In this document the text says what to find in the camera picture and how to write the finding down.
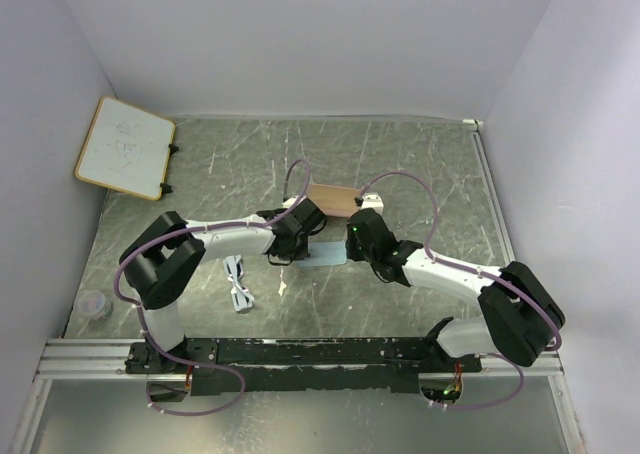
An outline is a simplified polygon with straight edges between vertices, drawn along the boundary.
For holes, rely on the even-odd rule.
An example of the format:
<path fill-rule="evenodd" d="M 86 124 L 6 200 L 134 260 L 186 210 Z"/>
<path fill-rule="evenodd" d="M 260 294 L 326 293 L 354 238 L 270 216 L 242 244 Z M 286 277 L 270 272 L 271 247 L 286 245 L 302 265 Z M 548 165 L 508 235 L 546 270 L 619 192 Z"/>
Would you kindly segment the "light blue cleaning cloth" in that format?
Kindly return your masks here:
<path fill-rule="evenodd" d="M 347 262 L 345 243 L 342 241 L 316 242 L 308 245 L 308 254 L 294 262 L 300 267 L 326 267 Z"/>

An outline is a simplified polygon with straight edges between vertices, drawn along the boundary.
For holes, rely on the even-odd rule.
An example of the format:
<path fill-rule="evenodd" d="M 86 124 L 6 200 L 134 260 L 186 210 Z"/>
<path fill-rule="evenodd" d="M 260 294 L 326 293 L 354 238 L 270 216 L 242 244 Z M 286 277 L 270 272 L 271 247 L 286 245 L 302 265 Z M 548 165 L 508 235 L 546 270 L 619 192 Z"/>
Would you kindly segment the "pink glasses case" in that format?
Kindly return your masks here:
<path fill-rule="evenodd" d="M 307 197 L 326 215 L 336 218 L 349 218 L 360 207 L 356 203 L 359 190 L 336 185 L 313 184 Z"/>

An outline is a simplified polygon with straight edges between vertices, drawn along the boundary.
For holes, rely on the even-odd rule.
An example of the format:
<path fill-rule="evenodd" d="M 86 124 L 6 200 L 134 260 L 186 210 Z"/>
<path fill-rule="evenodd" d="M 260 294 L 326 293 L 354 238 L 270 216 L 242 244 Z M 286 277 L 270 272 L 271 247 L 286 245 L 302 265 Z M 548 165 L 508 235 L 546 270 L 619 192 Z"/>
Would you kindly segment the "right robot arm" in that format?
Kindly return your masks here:
<path fill-rule="evenodd" d="M 427 288 L 475 305 L 481 314 L 441 321 L 428 334 L 426 364 L 443 372 L 458 358 L 495 353 L 529 367 L 558 340 L 566 317 L 531 269 L 518 261 L 481 266 L 398 240 L 372 208 L 347 223 L 347 258 L 367 262 L 384 283 Z"/>

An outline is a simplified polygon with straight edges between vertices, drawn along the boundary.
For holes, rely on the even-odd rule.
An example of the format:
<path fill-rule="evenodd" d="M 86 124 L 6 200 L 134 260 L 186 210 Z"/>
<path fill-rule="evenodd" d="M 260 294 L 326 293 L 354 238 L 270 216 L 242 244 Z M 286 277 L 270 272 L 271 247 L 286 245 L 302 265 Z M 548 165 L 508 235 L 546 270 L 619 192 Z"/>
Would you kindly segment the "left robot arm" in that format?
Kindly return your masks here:
<path fill-rule="evenodd" d="M 185 364 L 177 301 L 199 265 L 264 255 L 271 265 L 288 266 L 308 257 L 309 238 L 326 222 L 309 199 L 226 221 L 188 221 L 175 211 L 159 216 L 121 255 L 114 280 L 116 294 L 139 310 L 143 330 L 155 341 L 152 363 L 165 373 Z"/>

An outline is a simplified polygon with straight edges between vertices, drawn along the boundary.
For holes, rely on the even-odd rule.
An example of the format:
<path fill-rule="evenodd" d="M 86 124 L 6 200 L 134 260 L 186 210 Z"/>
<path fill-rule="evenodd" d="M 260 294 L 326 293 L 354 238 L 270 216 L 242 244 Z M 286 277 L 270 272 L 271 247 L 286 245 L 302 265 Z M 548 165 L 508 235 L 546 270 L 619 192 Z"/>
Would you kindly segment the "white sunglasses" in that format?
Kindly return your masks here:
<path fill-rule="evenodd" d="M 223 259 L 227 280 L 231 283 L 231 299 L 237 313 L 246 312 L 254 307 L 255 298 L 243 284 L 245 275 L 243 259 L 240 255 Z"/>

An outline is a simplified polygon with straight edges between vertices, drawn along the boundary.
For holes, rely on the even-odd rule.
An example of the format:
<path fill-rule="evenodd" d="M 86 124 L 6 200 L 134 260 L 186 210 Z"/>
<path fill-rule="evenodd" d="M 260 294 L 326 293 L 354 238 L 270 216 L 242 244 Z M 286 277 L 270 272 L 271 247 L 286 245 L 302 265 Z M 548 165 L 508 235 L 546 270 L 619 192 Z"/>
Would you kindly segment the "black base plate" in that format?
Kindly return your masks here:
<path fill-rule="evenodd" d="M 240 380 L 208 363 L 238 371 L 248 392 L 387 389 L 413 394 L 420 390 L 421 375 L 448 378 L 457 367 L 481 370 L 475 355 L 451 358 L 428 337 L 187 338 L 170 353 L 195 365 L 172 361 L 144 341 L 131 345 L 125 372 L 188 375 L 194 395 L 210 396 L 238 391 Z"/>

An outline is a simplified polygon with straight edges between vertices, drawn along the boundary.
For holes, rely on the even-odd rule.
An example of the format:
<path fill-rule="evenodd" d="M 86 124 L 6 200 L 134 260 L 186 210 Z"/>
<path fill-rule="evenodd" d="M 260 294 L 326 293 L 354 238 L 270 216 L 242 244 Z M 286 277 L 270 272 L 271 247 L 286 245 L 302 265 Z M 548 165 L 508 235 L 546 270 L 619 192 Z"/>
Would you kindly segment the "small whiteboard with orange frame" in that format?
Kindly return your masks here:
<path fill-rule="evenodd" d="M 173 191 L 169 160 L 179 151 L 176 124 L 110 96 L 100 99 L 75 176 L 113 191 L 157 201 Z"/>

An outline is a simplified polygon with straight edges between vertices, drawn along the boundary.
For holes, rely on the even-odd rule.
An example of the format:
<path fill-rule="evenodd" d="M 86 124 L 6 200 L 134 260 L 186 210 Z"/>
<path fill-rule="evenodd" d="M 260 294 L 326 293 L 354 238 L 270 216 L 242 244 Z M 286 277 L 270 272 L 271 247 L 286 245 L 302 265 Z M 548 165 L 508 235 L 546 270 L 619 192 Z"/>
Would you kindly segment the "aluminium rail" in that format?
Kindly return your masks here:
<path fill-rule="evenodd" d="M 48 380 L 176 380 L 176 374 L 126 374 L 124 362 L 136 339 L 52 339 L 49 340 L 36 368 L 36 377 Z M 517 377 L 515 368 L 505 361 L 481 356 L 481 370 L 464 378 Z M 529 368 L 525 377 L 564 376 L 559 355 L 543 354 Z"/>

